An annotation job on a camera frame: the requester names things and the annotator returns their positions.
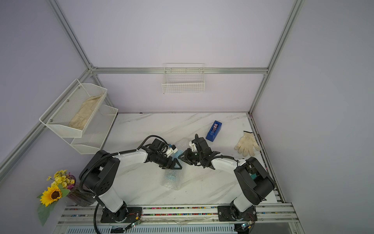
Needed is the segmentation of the blue plastic wine glass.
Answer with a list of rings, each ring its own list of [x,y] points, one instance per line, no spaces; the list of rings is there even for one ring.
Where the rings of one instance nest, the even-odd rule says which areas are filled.
[[[183,150],[178,150],[175,154],[173,154],[173,159],[178,159],[178,157],[183,153]],[[184,162],[179,160],[179,163],[184,166]],[[179,190],[181,188],[182,184],[182,177],[183,177],[183,170],[170,170],[166,169],[164,173],[164,178],[163,178],[163,186],[171,189],[171,190]]]

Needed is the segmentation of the clear bubble wrap sheet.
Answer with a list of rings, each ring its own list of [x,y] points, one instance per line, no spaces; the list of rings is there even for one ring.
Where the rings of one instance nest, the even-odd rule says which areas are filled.
[[[181,188],[182,178],[184,177],[184,172],[185,172],[183,169],[179,169],[179,168],[183,166],[188,166],[188,164],[184,163],[183,161],[180,161],[178,157],[189,148],[189,140],[186,138],[183,138],[179,140],[178,142],[176,142],[175,146],[178,151],[172,154],[171,156],[173,159],[177,159],[177,162],[180,163],[181,165],[176,164],[175,167],[177,168],[177,170],[166,169],[163,175],[161,185],[167,189],[177,191]]]

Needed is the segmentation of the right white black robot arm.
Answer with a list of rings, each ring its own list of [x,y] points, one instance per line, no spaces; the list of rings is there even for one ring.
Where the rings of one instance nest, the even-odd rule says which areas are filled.
[[[188,165],[202,166],[235,175],[242,192],[228,205],[218,206],[220,221],[256,221],[256,205],[266,200],[275,182],[254,157],[240,160],[212,151],[203,137],[195,135],[190,147],[178,158]]]

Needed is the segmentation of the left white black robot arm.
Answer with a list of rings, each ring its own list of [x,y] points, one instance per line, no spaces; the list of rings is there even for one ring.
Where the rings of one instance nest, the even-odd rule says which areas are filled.
[[[120,165],[152,162],[161,169],[181,170],[181,164],[172,156],[177,152],[175,145],[156,135],[147,137],[136,149],[117,153],[100,150],[82,170],[79,190],[91,195],[109,214],[126,216],[127,205],[113,186]]]

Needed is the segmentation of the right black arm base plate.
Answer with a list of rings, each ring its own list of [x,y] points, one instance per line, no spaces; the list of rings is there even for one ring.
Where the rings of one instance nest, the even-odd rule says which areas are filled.
[[[218,206],[219,221],[257,221],[256,207],[253,205],[240,212],[234,205]]]

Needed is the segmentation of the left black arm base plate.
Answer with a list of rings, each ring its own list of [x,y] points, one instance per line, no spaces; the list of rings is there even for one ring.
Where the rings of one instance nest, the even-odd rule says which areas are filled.
[[[122,208],[116,213],[112,213],[107,208],[103,209],[101,223],[135,223],[142,216],[142,207]]]

